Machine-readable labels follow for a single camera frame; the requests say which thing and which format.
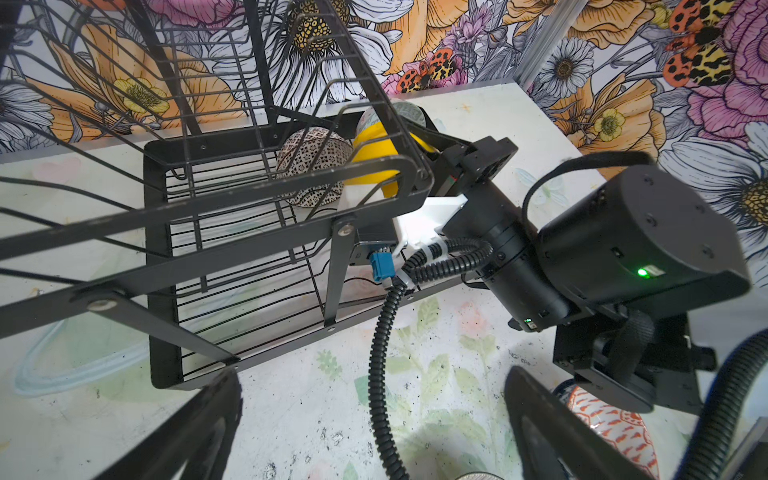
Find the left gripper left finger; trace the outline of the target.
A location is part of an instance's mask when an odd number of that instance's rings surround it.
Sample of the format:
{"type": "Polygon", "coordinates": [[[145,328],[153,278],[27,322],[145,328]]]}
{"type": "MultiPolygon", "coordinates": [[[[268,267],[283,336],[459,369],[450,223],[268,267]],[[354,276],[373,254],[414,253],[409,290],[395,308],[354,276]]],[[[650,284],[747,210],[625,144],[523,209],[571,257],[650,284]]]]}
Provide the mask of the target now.
{"type": "Polygon", "coordinates": [[[224,369],[99,479],[221,479],[242,415],[236,371],[224,369]]]}

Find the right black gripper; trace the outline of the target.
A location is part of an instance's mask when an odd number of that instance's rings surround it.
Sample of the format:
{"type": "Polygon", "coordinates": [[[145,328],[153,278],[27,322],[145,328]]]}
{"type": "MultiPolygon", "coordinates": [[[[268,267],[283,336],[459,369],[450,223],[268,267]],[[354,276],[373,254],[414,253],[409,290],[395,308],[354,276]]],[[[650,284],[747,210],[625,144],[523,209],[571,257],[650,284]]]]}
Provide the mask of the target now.
{"type": "Polygon", "coordinates": [[[413,135],[424,143],[422,150],[434,177],[431,197],[458,196],[478,182],[492,180],[518,152],[509,138],[486,136],[470,142],[440,133],[426,111],[421,111],[427,124],[413,122],[413,135]]]}

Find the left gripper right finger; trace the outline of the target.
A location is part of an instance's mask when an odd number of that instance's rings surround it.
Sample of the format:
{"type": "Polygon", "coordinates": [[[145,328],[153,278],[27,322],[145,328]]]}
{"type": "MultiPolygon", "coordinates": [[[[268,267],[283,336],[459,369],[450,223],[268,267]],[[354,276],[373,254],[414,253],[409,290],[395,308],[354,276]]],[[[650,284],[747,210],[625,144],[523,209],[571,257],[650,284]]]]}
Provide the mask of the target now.
{"type": "Polygon", "coordinates": [[[510,369],[504,398],[525,479],[646,479],[524,368],[510,369]]]}

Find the green patterned bowl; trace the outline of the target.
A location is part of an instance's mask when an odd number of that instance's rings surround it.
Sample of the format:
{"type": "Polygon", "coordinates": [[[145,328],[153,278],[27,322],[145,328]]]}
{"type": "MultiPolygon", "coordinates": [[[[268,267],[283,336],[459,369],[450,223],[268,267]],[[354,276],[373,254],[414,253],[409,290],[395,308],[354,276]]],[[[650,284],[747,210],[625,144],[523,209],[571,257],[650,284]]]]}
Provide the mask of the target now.
{"type": "MultiPolygon", "coordinates": [[[[392,102],[392,107],[402,118],[412,121],[421,127],[427,126],[426,115],[419,106],[411,102],[395,99],[392,102]]],[[[380,123],[380,118],[377,115],[375,108],[369,107],[363,112],[357,123],[356,134],[359,135],[369,127],[378,123],[380,123]]]]}

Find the brown dotted patterned bowl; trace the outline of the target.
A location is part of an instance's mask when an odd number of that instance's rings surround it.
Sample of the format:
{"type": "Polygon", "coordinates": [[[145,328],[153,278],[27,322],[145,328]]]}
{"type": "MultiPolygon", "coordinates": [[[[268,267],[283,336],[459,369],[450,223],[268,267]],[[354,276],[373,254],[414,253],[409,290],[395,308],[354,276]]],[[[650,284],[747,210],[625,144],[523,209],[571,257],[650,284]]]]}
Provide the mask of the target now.
{"type": "MultiPolygon", "coordinates": [[[[277,153],[279,178],[302,175],[310,171],[344,166],[352,153],[352,145],[335,132],[323,127],[310,127],[293,133],[277,153]]],[[[290,205],[302,208],[324,206],[340,199],[343,182],[312,186],[283,195],[290,205]]]]}

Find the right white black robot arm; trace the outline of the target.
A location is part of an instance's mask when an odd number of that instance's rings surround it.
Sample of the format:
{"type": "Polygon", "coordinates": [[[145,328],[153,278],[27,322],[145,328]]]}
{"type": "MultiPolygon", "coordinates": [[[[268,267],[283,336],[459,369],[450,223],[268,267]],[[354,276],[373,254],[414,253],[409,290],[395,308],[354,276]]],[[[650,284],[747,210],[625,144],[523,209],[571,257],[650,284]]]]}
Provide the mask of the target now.
{"type": "Polygon", "coordinates": [[[713,350],[689,340],[691,311],[751,287],[738,234],[689,186],[642,152],[568,160],[564,174],[616,166],[619,174],[543,227],[494,176],[516,153],[509,139],[468,142],[412,126],[425,144],[437,196],[464,196],[443,226],[450,238],[487,242],[475,268],[524,333],[556,332],[553,361],[579,387],[623,410],[702,410],[697,375],[713,350]]]}

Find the yellow bowl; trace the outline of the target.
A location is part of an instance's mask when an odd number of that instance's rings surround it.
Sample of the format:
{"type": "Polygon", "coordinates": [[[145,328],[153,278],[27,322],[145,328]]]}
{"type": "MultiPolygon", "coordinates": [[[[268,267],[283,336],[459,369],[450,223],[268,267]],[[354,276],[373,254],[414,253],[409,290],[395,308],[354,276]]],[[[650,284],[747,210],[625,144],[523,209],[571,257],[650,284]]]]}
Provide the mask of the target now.
{"type": "MultiPolygon", "coordinates": [[[[387,131],[381,122],[375,123],[372,126],[367,127],[355,137],[353,140],[353,159],[352,163],[360,163],[364,161],[376,160],[382,157],[390,157],[399,155],[393,140],[385,139],[387,131]]],[[[418,144],[427,153],[437,153],[438,150],[433,146],[426,143],[420,137],[410,134],[415,144],[418,144]]],[[[345,180],[343,182],[344,195],[360,200],[367,193],[364,192],[364,187],[368,187],[368,191],[380,182],[391,180],[399,172],[396,170],[379,171],[365,176],[360,176],[345,180]]],[[[382,185],[379,190],[373,195],[373,199],[392,198],[398,194],[398,184],[393,181],[387,185],[382,185]]]]}

